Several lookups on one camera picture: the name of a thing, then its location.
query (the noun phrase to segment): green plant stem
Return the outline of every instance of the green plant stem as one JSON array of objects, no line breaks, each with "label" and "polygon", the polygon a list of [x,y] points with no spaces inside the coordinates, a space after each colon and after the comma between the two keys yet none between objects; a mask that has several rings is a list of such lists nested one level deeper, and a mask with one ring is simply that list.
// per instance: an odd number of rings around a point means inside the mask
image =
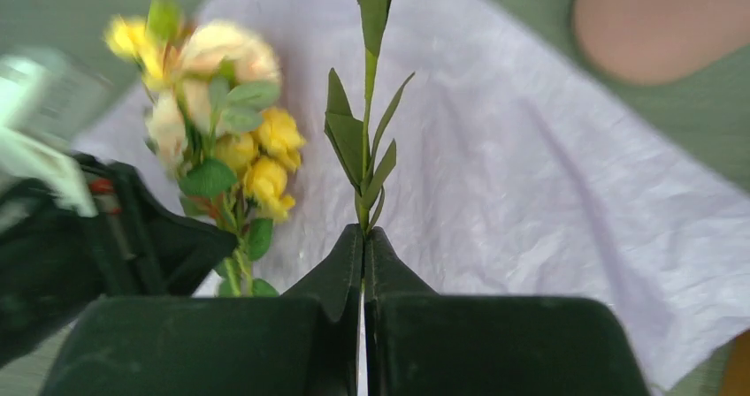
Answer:
[{"label": "green plant stem", "polygon": [[234,270],[234,265],[232,265],[232,259],[225,259],[224,267],[226,268],[226,275],[229,278],[229,285],[232,287],[232,294],[235,296],[242,295],[242,290],[240,289],[240,283],[237,280],[237,271]]},{"label": "green plant stem", "polygon": [[182,91],[182,86],[178,83],[172,86],[172,93],[174,99],[177,102],[177,108],[182,116],[182,121],[185,123],[185,138],[190,141],[190,150],[192,153],[193,166],[198,165],[201,162],[201,151],[195,149],[195,144],[200,141],[195,141],[193,135],[193,127],[191,126],[190,112],[188,110],[188,102],[185,100],[185,93]]},{"label": "green plant stem", "polygon": [[248,296],[253,295],[253,263],[245,258],[245,248],[243,244],[240,244],[237,249],[234,250],[234,259],[237,260],[237,264],[240,266],[241,276],[245,279],[248,286]]},{"label": "green plant stem", "polygon": [[151,94],[151,90],[146,87],[146,82],[141,81],[141,84],[143,84],[143,91],[146,92],[146,95],[149,97],[149,100],[151,100],[151,104],[156,104],[157,101],[154,99],[154,96]]},{"label": "green plant stem", "polygon": [[[364,51],[364,119],[362,126],[362,177],[361,188],[370,185],[370,114],[372,110],[372,96],[375,93],[375,75],[378,71],[378,57]],[[362,231],[367,232],[370,227],[370,210],[367,209],[357,197],[356,203],[359,223]]]}]

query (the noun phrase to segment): flower stem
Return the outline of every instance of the flower stem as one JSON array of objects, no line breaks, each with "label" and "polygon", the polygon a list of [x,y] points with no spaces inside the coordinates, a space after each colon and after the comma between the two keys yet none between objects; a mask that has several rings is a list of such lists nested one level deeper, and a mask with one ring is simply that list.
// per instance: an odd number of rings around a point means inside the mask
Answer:
[{"label": "flower stem", "polygon": [[146,86],[146,82],[141,81],[141,84],[143,84],[143,91],[146,92],[146,95],[149,97],[149,100],[151,100],[151,104],[156,104],[157,101],[154,99],[154,95],[151,94],[151,90],[149,90],[149,87]]},{"label": "flower stem", "polygon": [[[364,119],[362,125],[362,182],[360,186],[366,188],[370,185],[370,114],[372,110],[372,95],[375,92],[375,74],[378,70],[378,57],[370,53],[367,49],[364,51]],[[357,197],[357,216],[362,231],[366,232],[370,224],[370,210],[367,209],[362,201]]]},{"label": "flower stem", "polygon": [[245,283],[248,286],[248,296],[253,295],[253,263],[244,258],[244,254],[240,250],[236,250],[234,256],[237,259],[237,263],[240,265],[240,270]]},{"label": "flower stem", "polygon": [[232,287],[232,295],[234,296],[242,295],[242,290],[240,289],[240,283],[237,279],[237,271],[234,270],[234,265],[232,265],[232,259],[225,259],[224,267],[226,268],[226,275],[229,278],[229,285]]}]

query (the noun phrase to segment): green background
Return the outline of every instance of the green background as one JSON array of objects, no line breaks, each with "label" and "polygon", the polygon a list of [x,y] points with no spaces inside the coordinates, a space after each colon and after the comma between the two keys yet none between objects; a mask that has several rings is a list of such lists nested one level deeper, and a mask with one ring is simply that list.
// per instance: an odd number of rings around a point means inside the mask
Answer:
[{"label": "green background", "polygon": [[[202,0],[180,0],[193,10]],[[572,0],[494,0],[538,35],[583,67],[568,27]],[[135,79],[134,71],[107,52],[101,33],[113,14],[143,14],[149,0],[0,0],[0,53],[11,46],[41,43],[71,52],[102,72],[116,91],[112,101]],[[673,85],[634,88],[601,77],[613,92],[645,120],[692,156],[745,189],[750,187],[750,49],[711,65]],[[37,353],[0,370],[0,394],[36,395],[64,332]],[[670,394],[715,395],[728,354],[724,347]]]}]

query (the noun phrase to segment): white tissue paper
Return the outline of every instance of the white tissue paper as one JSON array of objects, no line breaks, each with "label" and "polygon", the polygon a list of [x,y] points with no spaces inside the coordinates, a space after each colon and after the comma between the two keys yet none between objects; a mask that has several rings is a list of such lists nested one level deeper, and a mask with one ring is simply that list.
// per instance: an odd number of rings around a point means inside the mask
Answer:
[{"label": "white tissue paper", "polygon": [[[282,103],[309,140],[290,188],[298,206],[256,268],[283,291],[356,221],[323,120],[331,67],[354,111],[364,105],[359,9],[356,0],[208,0],[202,12],[267,37],[282,60]],[[379,224],[427,284],[603,301],[663,388],[750,326],[746,196],[497,5],[394,0],[373,123],[413,71],[384,139],[398,141],[399,155]],[[134,87],[77,147],[134,165],[181,212],[143,144],[147,103]]]}]

